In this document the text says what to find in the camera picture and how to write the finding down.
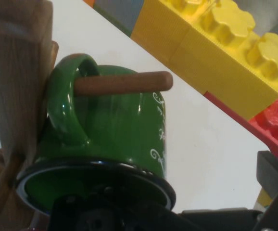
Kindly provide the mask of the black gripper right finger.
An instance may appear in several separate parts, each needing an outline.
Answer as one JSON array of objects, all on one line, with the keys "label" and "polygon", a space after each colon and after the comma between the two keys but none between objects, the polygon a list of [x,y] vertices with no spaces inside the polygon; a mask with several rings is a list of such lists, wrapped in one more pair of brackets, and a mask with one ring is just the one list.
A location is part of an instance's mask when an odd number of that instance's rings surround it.
[{"label": "black gripper right finger", "polygon": [[278,231],[278,159],[270,151],[257,153],[256,178],[272,202],[253,230]]}]

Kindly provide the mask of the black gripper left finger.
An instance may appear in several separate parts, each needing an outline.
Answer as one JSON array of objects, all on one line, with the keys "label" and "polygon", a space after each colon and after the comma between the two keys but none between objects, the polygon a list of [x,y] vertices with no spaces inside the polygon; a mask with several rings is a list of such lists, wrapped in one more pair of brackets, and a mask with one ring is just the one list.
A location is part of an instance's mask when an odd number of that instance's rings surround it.
[{"label": "black gripper left finger", "polygon": [[54,202],[51,231],[183,231],[185,220],[167,209],[154,187],[107,187],[87,198],[67,195]]}]

